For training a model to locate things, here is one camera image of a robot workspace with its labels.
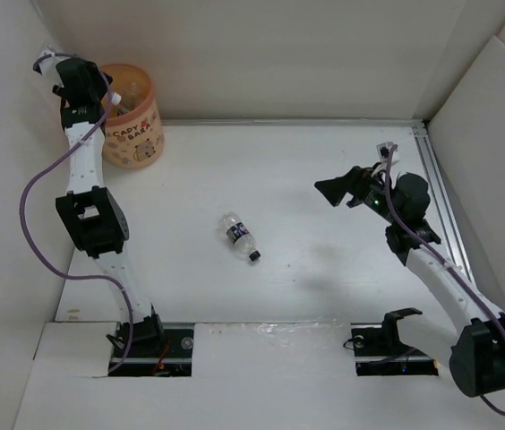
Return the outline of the clear crushed plastic bottle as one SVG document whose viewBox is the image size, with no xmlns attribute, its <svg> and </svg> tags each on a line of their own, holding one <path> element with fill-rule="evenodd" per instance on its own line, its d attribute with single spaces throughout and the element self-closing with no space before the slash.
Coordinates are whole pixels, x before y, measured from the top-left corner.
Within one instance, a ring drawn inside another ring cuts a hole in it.
<svg viewBox="0 0 505 430">
<path fill-rule="evenodd" d="M 137 82 L 132 82 L 122 92 L 113 92 L 112 104 L 116 108 L 116 116 L 123 116 L 135 110 L 143 102 L 142 88 Z"/>
</svg>

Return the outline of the dark label black cap bottle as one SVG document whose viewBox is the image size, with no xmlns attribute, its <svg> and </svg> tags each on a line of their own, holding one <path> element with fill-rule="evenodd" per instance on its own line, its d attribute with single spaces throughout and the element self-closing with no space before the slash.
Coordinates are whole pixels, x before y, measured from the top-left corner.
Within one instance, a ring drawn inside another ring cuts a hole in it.
<svg viewBox="0 0 505 430">
<path fill-rule="evenodd" d="M 260 260 L 261 252 L 256 240 L 238 215 L 234 212 L 224 214 L 220 221 L 220 227 L 239 257 L 252 263 Z"/>
</svg>

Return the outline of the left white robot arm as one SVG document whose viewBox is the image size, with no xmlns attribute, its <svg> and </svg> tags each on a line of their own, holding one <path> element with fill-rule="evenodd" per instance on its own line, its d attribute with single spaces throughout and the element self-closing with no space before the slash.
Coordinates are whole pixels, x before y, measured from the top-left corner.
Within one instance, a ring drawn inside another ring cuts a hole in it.
<svg viewBox="0 0 505 430">
<path fill-rule="evenodd" d="M 120 306 L 122 325 L 108 338 L 123 349 L 131 341 L 146 355 L 165 347 L 162 322 L 138 287 L 126 250 L 129 226 L 123 210 L 104 184 L 102 150 L 107 111 L 103 99 L 111 78 L 91 61 L 70 57 L 55 66 L 62 100 L 61 125 L 69 143 L 70 178 L 56 210 L 75 247 L 102 270 Z"/>
</svg>

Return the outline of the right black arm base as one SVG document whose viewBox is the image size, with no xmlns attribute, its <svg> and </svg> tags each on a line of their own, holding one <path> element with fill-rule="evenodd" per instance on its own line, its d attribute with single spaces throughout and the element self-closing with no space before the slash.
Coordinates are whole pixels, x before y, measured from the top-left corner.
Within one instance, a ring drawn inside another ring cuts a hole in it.
<svg viewBox="0 0 505 430">
<path fill-rule="evenodd" d="M 439 369 L 433 359 L 399 338 L 398 322 L 422 314 L 408 307 L 386 313 L 381 322 L 351 323 L 350 337 L 343 348 L 354 353 L 356 375 L 438 376 Z"/>
</svg>

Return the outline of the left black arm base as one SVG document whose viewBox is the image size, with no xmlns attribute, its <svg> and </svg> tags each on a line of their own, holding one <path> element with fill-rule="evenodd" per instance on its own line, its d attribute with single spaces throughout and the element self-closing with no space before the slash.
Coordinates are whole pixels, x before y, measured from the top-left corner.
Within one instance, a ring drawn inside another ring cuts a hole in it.
<svg viewBox="0 0 505 430">
<path fill-rule="evenodd" d="M 112 346 L 110 377 L 190 377 L 193 369 L 194 323 L 162 323 L 146 318 L 133 326 L 133 343 L 125 356 L 130 327 L 119 324 L 107 339 Z"/>
</svg>

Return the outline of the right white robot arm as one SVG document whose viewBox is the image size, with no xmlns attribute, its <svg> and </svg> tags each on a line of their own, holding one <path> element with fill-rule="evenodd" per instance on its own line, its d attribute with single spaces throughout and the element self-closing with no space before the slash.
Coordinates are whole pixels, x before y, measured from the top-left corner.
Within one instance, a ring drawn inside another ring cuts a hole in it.
<svg viewBox="0 0 505 430">
<path fill-rule="evenodd" d="M 314 187 L 333 207 L 349 195 L 348 207 L 364 206 L 387 221 L 390 251 L 423 282 L 454 326 L 442 331 L 414 308 L 391 311 L 382 323 L 381 345 L 392 353 L 416 348 L 444 364 L 469 398 L 505 390 L 505 311 L 444 256 L 441 238 L 425 218 L 431 203 L 427 181 L 414 173 L 392 179 L 378 165 L 354 166 Z"/>
</svg>

